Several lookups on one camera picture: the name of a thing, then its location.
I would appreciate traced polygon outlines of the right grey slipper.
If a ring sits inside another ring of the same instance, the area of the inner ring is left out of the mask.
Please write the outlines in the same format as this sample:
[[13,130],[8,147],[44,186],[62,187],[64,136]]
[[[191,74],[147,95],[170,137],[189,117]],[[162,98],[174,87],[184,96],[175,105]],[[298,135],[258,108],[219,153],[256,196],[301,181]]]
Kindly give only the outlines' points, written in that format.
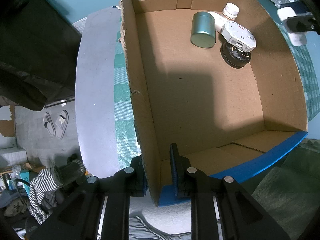
[[56,125],[56,137],[57,139],[62,139],[67,125],[68,125],[69,115],[66,110],[63,110],[57,117],[57,120],[55,122]]

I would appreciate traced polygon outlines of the left grey slipper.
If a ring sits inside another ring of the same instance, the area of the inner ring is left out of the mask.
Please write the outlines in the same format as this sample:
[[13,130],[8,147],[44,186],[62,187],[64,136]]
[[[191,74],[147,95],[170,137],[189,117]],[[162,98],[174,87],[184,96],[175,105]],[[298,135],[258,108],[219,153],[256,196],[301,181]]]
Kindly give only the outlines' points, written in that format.
[[52,122],[52,119],[50,117],[50,114],[48,112],[46,112],[44,115],[43,126],[45,127],[45,129],[47,130],[47,132],[49,133],[49,135],[51,137],[55,137],[56,130],[55,130],[54,124]]

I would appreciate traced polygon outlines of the black round fan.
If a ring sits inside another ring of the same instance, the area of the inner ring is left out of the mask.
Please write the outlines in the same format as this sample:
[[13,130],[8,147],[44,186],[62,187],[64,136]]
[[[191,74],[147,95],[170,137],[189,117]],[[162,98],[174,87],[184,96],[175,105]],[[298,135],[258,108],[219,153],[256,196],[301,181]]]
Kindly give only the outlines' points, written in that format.
[[224,61],[233,68],[242,68],[251,60],[251,52],[241,51],[236,46],[224,42],[220,47],[220,53]]

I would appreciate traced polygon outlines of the dark green cushion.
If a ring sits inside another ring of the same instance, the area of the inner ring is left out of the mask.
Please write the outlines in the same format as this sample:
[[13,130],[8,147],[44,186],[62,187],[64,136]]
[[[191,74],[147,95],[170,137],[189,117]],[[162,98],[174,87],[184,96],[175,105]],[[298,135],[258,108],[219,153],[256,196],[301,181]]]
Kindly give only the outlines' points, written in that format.
[[294,148],[252,196],[291,239],[299,239],[319,209],[319,141]]

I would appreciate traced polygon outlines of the white oval case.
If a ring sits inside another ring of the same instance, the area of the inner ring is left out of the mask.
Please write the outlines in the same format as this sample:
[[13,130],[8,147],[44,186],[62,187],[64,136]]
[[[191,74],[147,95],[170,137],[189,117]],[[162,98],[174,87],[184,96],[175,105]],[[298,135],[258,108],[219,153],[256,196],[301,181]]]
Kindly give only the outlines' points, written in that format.
[[223,28],[223,26],[225,25],[225,23],[228,21],[227,18],[221,16],[220,14],[218,14],[217,12],[213,12],[213,11],[209,11],[208,12],[210,15],[213,16],[214,18],[214,22],[215,22],[215,30],[218,33],[221,33],[221,30]]

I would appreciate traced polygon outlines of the blue cardboard box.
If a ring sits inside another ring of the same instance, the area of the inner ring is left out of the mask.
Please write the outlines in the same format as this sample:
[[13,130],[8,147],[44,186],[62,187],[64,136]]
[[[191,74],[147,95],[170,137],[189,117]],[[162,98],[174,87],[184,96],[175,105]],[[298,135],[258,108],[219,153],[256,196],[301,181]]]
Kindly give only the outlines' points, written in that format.
[[[281,31],[257,0],[121,0],[121,43],[138,142],[155,205],[170,205],[169,147],[209,176],[242,183],[307,135],[304,89]],[[191,43],[193,16],[236,4],[257,41],[240,69]]]

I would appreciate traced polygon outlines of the green checkered tablecloth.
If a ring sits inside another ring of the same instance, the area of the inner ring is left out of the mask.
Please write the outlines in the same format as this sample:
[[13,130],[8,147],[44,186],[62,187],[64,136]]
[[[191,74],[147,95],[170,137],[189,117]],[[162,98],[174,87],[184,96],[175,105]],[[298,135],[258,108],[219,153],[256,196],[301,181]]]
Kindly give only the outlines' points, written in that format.
[[121,20],[118,22],[114,56],[114,123],[117,155],[120,168],[130,165],[132,158],[141,155],[137,140],[135,120],[124,51],[120,42]]

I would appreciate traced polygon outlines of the white octagonal device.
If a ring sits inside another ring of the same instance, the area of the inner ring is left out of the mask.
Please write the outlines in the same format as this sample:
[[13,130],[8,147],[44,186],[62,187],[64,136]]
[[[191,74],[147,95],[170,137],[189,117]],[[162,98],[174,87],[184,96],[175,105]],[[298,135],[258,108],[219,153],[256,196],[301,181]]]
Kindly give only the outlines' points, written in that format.
[[221,34],[228,43],[245,53],[253,51],[257,46],[253,34],[236,22],[226,22],[221,29]]

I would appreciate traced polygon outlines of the teal metal tin can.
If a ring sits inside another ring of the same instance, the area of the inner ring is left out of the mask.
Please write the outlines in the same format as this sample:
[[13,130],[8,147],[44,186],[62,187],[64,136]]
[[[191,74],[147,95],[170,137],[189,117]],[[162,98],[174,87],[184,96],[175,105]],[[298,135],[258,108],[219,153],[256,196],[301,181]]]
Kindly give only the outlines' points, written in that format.
[[193,15],[190,41],[200,48],[212,48],[216,43],[214,17],[205,11]]

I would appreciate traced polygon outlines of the white pill bottle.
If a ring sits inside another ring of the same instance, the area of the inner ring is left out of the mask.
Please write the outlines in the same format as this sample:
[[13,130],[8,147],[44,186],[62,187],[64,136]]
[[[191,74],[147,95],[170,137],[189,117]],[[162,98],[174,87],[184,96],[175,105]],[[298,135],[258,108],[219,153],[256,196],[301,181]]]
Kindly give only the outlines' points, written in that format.
[[222,14],[226,18],[233,21],[237,18],[239,12],[240,12],[240,9],[237,5],[228,2],[222,11]]

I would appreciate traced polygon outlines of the white charger block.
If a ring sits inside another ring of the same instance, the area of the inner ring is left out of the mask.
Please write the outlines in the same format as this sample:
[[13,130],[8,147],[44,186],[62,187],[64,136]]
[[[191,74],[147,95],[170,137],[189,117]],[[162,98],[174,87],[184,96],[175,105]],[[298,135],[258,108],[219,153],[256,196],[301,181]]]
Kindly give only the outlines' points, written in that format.
[[307,43],[306,32],[297,29],[297,14],[291,7],[283,7],[277,10],[281,25],[285,28],[291,44],[295,47],[304,46]]

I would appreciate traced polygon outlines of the grey slipper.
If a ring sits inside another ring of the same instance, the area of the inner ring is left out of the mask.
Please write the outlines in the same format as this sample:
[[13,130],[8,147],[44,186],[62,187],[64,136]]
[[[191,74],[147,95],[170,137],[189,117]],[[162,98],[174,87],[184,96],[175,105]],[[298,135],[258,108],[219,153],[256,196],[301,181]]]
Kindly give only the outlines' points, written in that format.
[[43,126],[45,127],[45,129],[47,130],[47,132],[49,133],[49,135],[51,137],[55,137],[56,130],[55,130],[54,124],[52,122],[52,119],[50,117],[50,114],[48,112],[46,112],[44,115]]
[[57,117],[57,120],[55,122],[56,125],[56,137],[57,139],[62,139],[67,125],[68,125],[69,115],[66,110],[63,110]]

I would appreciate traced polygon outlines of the striped clothing pile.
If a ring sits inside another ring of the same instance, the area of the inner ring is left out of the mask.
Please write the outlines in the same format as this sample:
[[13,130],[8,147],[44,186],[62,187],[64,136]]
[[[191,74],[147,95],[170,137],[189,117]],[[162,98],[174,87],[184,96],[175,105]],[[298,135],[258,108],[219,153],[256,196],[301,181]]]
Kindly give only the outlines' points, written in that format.
[[46,195],[55,196],[57,190],[73,183],[85,175],[83,162],[75,159],[63,167],[53,166],[42,169],[30,182],[29,212],[41,225],[49,216],[49,211],[42,207]]

